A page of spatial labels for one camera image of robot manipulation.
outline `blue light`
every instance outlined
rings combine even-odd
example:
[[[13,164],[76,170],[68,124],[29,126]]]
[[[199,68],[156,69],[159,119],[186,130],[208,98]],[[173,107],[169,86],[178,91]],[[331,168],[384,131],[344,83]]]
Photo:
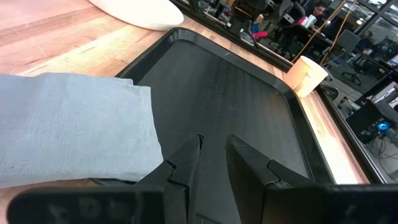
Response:
[[[390,126],[388,125],[387,122],[381,122],[380,124],[377,125],[377,128],[379,129],[379,131],[387,131]]]

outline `black tray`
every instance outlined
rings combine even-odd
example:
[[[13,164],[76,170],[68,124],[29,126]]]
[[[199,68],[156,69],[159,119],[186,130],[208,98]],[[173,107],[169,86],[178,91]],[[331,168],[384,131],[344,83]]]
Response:
[[[205,137],[198,219],[240,223],[226,166],[229,134],[309,179],[333,182],[295,93],[277,77],[200,34],[170,30],[117,77],[151,87],[164,157],[190,134]]]

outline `red object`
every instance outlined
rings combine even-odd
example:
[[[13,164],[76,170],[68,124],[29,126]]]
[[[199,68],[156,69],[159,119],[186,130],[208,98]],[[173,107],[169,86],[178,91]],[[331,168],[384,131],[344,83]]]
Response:
[[[253,34],[253,37],[258,38],[258,37],[265,37],[267,35],[268,35],[267,31],[263,31],[263,32],[258,32],[258,33]]]
[[[226,14],[227,16],[233,16],[233,12],[232,11],[226,11],[226,12],[224,12],[224,14]]]
[[[306,16],[303,16],[303,17],[298,21],[298,24],[303,25],[303,22],[304,22],[305,18],[306,18]]]

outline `black frame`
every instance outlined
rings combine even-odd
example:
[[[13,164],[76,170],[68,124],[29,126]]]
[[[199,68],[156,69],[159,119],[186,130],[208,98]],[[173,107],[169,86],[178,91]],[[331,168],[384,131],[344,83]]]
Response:
[[[274,75],[265,72],[263,69],[253,65],[245,59],[242,59],[234,53],[226,54],[226,52],[229,52],[228,50],[192,30],[182,27],[169,30],[164,36],[146,49],[145,52],[134,59],[134,61],[126,68],[121,70],[116,77],[132,78],[134,84],[138,85],[152,66],[177,40],[184,40],[197,44],[224,60],[231,62],[240,69],[247,71],[251,75],[254,75],[260,79],[260,81],[268,84],[272,83],[270,85],[281,92],[289,104],[290,114],[294,122],[295,129],[297,130],[296,133],[302,146],[302,152],[307,162],[306,166],[309,171],[309,176],[312,177],[313,181],[318,183],[335,183],[329,167],[327,166],[326,159],[323,157],[322,150],[320,149],[320,145],[315,137],[311,124],[294,91]]]
[[[211,22],[210,19],[206,18],[204,15],[201,15],[198,11],[197,7],[192,9],[190,6],[195,5],[197,6],[197,0],[189,0],[190,6],[181,2],[181,0],[170,0],[174,3],[185,15],[191,17],[192,19],[196,20],[197,22],[203,24],[207,28],[215,31],[219,35],[226,37],[228,40],[232,41],[233,43],[237,44],[238,46],[248,50],[250,53],[257,55],[258,57],[262,58],[263,60],[269,62],[273,66],[281,69],[283,72],[289,71],[292,67],[292,63],[288,63],[284,60],[279,59],[275,56],[274,52],[267,52],[262,49],[255,48],[245,42],[243,42],[240,38],[236,37],[235,35],[229,33],[226,29],[220,26],[217,23]],[[370,5],[365,0],[358,0],[359,3],[368,7],[370,10],[374,11],[375,14],[372,18],[370,18],[367,23],[358,31],[358,35],[365,33],[376,21],[378,18],[383,17],[387,18],[387,21],[391,22],[393,25],[398,27],[398,23],[393,21],[389,16],[385,15],[386,12],[391,5],[398,2],[398,0],[388,0],[380,9]],[[385,178],[381,175],[379,169],[375,166],[373,161],[370,159],[369,154],[367,153],[364,146],[359,142],[358,138],[354,135],[351,128],[346,123],[345,119],[339,114],[336,110],[335,105],[331,98],[326,94],[321,88],[316,89],[317,93],[320,95],[322,101],[328,108],[334,122],[338,125],[340,132],[342,133],[345,141],[348,143],[349,147],[351,148],[355,158],[358,160],[359,165],[361,166],[363,172],[365,173],[368,181],[370,183],[381,183],[386,184]]]

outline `office chair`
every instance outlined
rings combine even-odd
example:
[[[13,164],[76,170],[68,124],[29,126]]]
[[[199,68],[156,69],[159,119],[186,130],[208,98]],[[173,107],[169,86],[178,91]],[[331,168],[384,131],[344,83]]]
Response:
[[[343,33],[337,38],[336,44],[339,47],[335,49],[330,55],[330,60],[322,66],[327,70],[331,67],[351,67],[347,62],[347,58],[351,55],[352,51],[360,40],[361,39],[356,34],[351,32],[350,30],[345,29]],[[327,52],[328,49],[325,49],[322,54],[327,54]],[[358,81],[358,85],[361,85],[362,81],[359,79],[358,74],[363,73],[363,71],[355,65],[352,66],[352,68],[354,72],[343,72],[342,75],[344,77],[345,75],[349,75],[348,79],[352,83]]]

